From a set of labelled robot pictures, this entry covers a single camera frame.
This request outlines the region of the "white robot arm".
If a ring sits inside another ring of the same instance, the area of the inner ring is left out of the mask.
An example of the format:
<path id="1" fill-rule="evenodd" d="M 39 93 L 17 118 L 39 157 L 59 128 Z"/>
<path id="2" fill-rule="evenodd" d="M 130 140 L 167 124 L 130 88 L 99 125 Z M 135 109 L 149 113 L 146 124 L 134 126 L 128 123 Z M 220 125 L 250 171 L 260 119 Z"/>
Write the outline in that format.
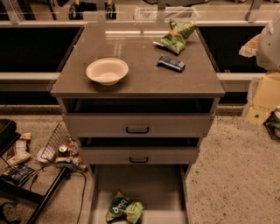
<path id="1" fill-rule="evenodd" d="M 280 105 L 280 10 L 261 33 L 241 47 L 239 54 L 251 58 L 267 73 L 257 82 L 245 119 L 253 125 L 263 124 Z"/>

